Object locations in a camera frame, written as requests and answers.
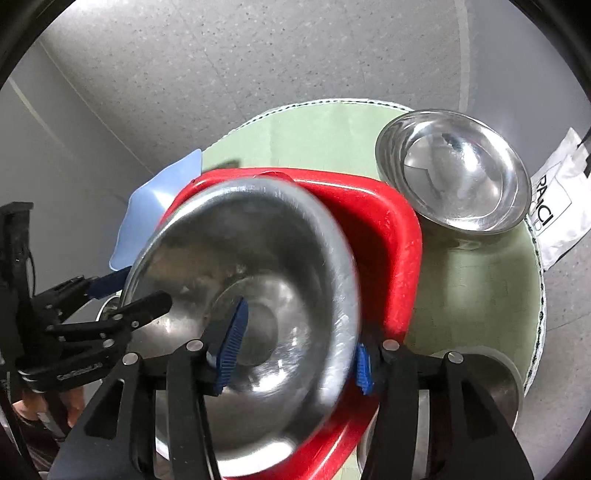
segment red plastic basin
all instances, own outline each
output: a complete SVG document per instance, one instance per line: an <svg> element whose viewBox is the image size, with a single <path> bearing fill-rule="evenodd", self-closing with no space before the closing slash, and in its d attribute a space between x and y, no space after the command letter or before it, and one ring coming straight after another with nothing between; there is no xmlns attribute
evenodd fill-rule
<svg viewBox="0 0 591 480"><path fill-rule="evenodd" d="M421 230L406 200L383 182L341 173L296 168L213 170L192 180L163 220L196 193L221 181L269 175L291 180L320 199L347 236L361 287L363 322L382 325L384 335L404 340L421 261ZM349 381L327 422L291 457L248 480L332 480L359 443L378 406Z"/></svg>

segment metal bowl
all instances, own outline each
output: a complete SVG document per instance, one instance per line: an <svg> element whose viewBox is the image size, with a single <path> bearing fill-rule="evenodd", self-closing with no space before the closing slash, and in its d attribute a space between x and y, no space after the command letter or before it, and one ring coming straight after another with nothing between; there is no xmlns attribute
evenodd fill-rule
<svg viewBox="0 0 591 480"><path fill-rule="evenodd" d="M122 304L154 290L169 314L134 332L144 358L202 334L235 296L249 324L230 385L206 397L223 476L281 462L327 419L340 396L359 329L352 254L339 225L292 183L242 177L180 206L136 260ZM157 396L157 449L168 458L167 406Z"/></svg>
<svg viewBox="0 0 591 480"><path fill-rule="evenodd" d="M375 150L381 179L439 225L471 234L510 230L531 202L531 182L515 151L485 124L444 110L390 122Z"/></svg>
<svg viewBox="0 0 591 480"><path fill-rule="evenodd" d="M483 345L443 350L434 353L432 356L443 358L446 353L451 351L462 354L467 370L475 380L486 388L507 423L514 429L517 423L517 415L523 405L524 388L519 371L511 359L504 353ZM437 448L437 446L429 444L430 410L429 390L420 390L418 395L417 441L413 463L413 480L425 478L427 475L428 453L430 448ZM377 418L378 413L376 412L357 445L357 464L360 472L363 472L367 461Z"/></svg>

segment white bag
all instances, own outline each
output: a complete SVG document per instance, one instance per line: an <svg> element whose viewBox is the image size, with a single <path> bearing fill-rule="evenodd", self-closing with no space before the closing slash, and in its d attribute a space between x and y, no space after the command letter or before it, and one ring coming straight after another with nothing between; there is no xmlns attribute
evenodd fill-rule
<svg viewBox="0 0 591 480"><path fill-rule="evenodd" d="M548 270L591 229L591 180L584 170L589 153L572 129L532 177L529 216Z"/></svg>

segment speckled floor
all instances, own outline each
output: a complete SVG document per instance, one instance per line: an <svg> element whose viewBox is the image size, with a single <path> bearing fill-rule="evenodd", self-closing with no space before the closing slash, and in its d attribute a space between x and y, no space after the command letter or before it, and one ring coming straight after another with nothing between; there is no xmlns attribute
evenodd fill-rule
<svg viewBox="0 0 591 480"><path fill-rule="evenodd" d="M591 124L566 65L504 0L78 0L42 42L152 172L268 108L315 98L467 110L531 170L569 126ZM591 407L590 267L587 237L545 277L546 347L517 429L537 478Z"/></svg>

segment silver bolt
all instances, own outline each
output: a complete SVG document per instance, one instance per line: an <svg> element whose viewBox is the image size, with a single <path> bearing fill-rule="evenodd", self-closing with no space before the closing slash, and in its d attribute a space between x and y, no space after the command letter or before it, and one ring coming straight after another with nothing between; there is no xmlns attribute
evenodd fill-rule
<svg viewBox="0 0 591 480"><path fill-rule="evenodd" d="M449 352L447 358L453 364L461 364L464 361L463 355L458 352Z"/></svg>
<svg viewBox="0 0 591 480"><path fill-rule="evenodd" d="M400 344L392 339L384 340L382 346L384 347L384 350L387 350L388 352L395 352L400 348Z"/></svg>
<svg viewBox="0 0 591 480"><path fill-rule="evenodd" d="M187 344L187 350L189 350L189 352L198 352L202 348L203 348L203 342L201 340L191 340Z"/></svg>
<svg viewBox="0 0 591 480"><path fill-rule="evenodd" d="M123 356L123 364L124 365L133 365L134 363L136 363L138 361L138 354L137 353L126 353Z"/></svg>

